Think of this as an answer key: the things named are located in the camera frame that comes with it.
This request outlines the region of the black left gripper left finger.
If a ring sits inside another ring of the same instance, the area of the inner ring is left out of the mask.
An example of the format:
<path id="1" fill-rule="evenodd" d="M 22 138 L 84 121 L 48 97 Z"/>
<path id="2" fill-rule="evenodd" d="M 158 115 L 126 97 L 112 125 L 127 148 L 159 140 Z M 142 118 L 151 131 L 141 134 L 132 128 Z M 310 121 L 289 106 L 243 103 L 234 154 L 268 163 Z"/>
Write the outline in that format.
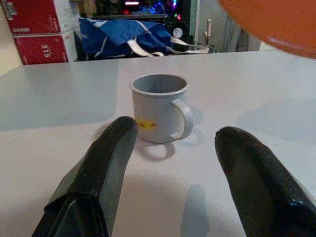
<path id="1" fill-rule="evenodd" d="M 110 237 L 127 164 L 138 134 L 136 120 L 120 117 L 62 178 L 44 208 L 34 237 Z"/>

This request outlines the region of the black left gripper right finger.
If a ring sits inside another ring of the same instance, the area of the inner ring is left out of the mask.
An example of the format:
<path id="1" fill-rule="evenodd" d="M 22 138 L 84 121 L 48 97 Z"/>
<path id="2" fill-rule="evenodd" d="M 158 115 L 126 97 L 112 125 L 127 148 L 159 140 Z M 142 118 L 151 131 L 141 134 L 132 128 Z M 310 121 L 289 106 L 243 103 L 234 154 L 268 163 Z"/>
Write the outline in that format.
<path id="1" fill-rule="evenodd" d="M 314 237 L 316 200 L 251 133 L 226 126 L 215 150 L 248 237 Z"/>

